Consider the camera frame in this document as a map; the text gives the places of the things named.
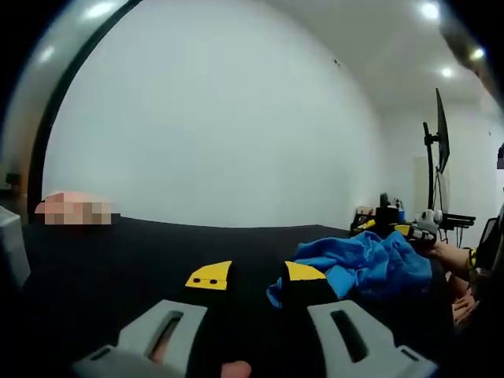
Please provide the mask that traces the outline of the person's left hand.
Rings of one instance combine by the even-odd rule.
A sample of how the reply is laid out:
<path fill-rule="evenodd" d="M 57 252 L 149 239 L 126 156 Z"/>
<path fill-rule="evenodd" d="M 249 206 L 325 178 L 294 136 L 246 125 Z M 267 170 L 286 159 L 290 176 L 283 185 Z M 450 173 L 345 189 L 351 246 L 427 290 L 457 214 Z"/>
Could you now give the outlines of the person's left hand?
<path fill-rule="evenodd" d="M 246 361 L 227 362 L 221 366 L 221 378 L 249 378 L 252 368 Z"/>

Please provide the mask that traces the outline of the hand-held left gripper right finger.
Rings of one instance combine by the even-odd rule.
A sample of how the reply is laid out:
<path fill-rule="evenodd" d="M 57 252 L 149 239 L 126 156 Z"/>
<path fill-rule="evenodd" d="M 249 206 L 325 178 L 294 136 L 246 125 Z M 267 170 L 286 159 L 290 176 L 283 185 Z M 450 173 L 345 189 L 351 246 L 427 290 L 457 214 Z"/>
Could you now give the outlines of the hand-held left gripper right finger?
<path fill-rule="evenodd" d="M 351 300 L 312 266 L 285 262 L 281 323 L 293 377 L 432 377 L 437 366 Z"/>

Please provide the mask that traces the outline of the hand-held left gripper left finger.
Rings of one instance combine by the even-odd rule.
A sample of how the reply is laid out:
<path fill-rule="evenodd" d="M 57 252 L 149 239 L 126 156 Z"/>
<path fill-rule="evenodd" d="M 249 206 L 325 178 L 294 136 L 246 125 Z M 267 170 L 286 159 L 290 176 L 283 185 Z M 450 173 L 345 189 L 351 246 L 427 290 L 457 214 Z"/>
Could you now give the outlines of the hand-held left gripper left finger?
<path fill-rule="evenodd" d="M 219 376 L 222 336 L 218 330 L 232 263 L 196 269 L 179 301 L 167 299 L 120 330 L 105 345 L 72 364 L 76 377 Z"/>

